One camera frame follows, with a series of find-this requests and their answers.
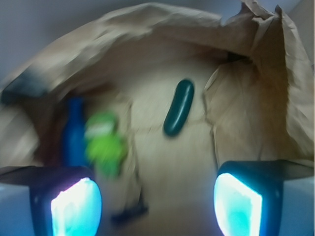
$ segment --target brown paper bag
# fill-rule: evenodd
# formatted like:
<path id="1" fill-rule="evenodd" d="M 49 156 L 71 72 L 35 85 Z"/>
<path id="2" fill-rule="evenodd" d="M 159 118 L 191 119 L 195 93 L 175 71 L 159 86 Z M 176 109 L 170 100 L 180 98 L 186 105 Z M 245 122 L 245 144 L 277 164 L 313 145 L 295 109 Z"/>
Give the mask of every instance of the brown paper bag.
<path id="1" fill-rule="evenodd" d="M 46 165 L 59 163 L 69 92 L 110 83 L 130 99 L 129 119 L 120 116 L 132 150 L 128 174 L 116 183 L 97 178 L 105 202 L 101 234 L 219 235 L 212 189 L 223 162 L 313 160 L 314 76 L 297 29 L 279 7 L 270 13 L 254 0 L 242 2 L 225 25 L 215 14 L 158 3 L 120 9 L 56 40 L 6 78 L 13 84 L 31 71 L 48 91 L 22 100 L 15 91 L 39 138 L 19 155 L 29 159 L 39 145 L 35 158 Z M 228 62 L 227 52 L 246 59 Z M 195 84 L 192 108 L 181 134 L 168 139 L 162 124 L 185 77 Z M 14 150 L 23 145 L 16 141 L 1 138 L 0 145 Z M 141 188 L 150 213 L 113 228 L 110 214 L 136 201 Z"/>

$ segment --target crumpled paper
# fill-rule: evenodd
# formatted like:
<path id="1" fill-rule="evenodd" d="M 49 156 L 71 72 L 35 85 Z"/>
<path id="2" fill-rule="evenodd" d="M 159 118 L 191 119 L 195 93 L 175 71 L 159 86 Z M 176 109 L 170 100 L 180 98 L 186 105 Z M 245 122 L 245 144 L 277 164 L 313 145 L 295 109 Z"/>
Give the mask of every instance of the crumpled paper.
<path id="1" fill-rule="evenodd" d="M 215 222 L 213 209 L 201 206 L 211 202 L 209 189 L 224 161 L 314 159 L 314 76 L 297 29 L 279 7 L 270 13 L 255 0 L 242 2 L 240 13 L 224 25 L 218 15 L 159 3 L 113 11 L 56 40 L 5 79 L 5 83 L 13 83 L 27 69 L 48 91 L 43 98 L 18 102 L 37 131 L 39 159 L 58 143 L 60 133 L 53 136 L 55 146 L 43 145 L 51 137 L 52 127 L 64 124 L 57 108 L 69 92 L 84 94 L 111 82 L 131 99 L 128 134 L 136 150 L 132 163 L 137 163 L 131 178 L 142 180 L 144 196 L 153 207 L 149 217 L 110 234 L 174 235 L 185 233 L 174 225 L 186 221 L 191 225 L 194 218 L 196 225 L 202 222 L 198 217 L 174 221 L 170 216 L 173 225 L 159 227 L 153 220 L 171 220 L 160 210 L 165 206 L 176 205 L 175 212 L 180 214 L 194 206 Z M 228 62 L 226 52 L 247 59 Z M 171 145 L 162 135 L 161 125 L 176 83 L 186 75 L 195 80 L 198 95 L 187 126 Z M 190 146 L 190 140 L 198 139 L 209 146 Z M 0 148 L 4 143 L 2 137 Z M 20 143 L 6 148 L 14 150 Z M 37 141 L 30 143 L 31 150 L 37 145 Z M 187 151 L 178 151 L 179 147 Z M 29 158 L 29 150 L 21 152 L 21 158 Z M 6 153 L 7 158 L 13 157 L 13 152 Z M 161 161 L 156 153 L 169 158 Z M 182 165 L 180 154 L 186 154 Z M 192 160 L 186 163 L 188 155 Z M 205 163 L 211 163 L 208 169 Z M 131 195 L 119 198 L 123 202 L 115 205 L 122 208 L 128 198 L 135 197 Z M 179 207 L 177 199 L 186 199 L 185 204 Z M 215 223 L 209 225 L 199 224 L 189 234 L 218 232 Z"/>

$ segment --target green toy figure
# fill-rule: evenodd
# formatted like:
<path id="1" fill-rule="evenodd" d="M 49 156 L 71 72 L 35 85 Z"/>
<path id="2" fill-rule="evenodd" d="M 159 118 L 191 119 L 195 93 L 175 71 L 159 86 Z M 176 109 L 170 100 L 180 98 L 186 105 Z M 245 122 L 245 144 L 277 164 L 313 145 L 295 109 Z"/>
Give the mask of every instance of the green toy figure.
<path id="1" fill-rule="evenodd" d="M 112 112 L 97 113 L 86 123 L 87 155 L 107 177 L 117 177 L 126 158 L 126 141 L 116 132 L 117 117 Z"/>

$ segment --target blue bottle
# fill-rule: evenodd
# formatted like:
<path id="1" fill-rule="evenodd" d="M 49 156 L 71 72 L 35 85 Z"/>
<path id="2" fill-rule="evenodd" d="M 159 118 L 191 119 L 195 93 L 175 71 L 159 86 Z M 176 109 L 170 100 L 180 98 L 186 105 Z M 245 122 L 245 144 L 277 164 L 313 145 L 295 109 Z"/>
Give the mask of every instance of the blue bottle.
<path id="1" fill-rule="evenodd" d="M 84 138 L 83 99 L 81 97 L 69 99 L 68 109 L 68 122 L 62 136 L 63 164 L 65 166 L 88 166 Z"/>

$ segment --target toy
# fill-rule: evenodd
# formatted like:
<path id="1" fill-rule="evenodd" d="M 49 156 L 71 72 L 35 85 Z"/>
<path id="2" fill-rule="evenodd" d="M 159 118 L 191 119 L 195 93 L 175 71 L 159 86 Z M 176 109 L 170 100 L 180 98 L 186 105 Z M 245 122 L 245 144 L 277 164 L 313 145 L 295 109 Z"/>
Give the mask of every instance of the toy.
<path id="1" fill-rule="evenodd" d="M 107 177 L 116 177 L 128 149 L 124 138 L 116 133 L 114 113 L 97 113 L 86 123 L 87 156 Z"/>
<path id="2" fill-rule="evenodd" d="M 190 80 L 184 79 L 178 83 L 163 126 L 167 136 L 176 136 L 182 130 L 190 111 L 193 94 L 193 83 Z"/>

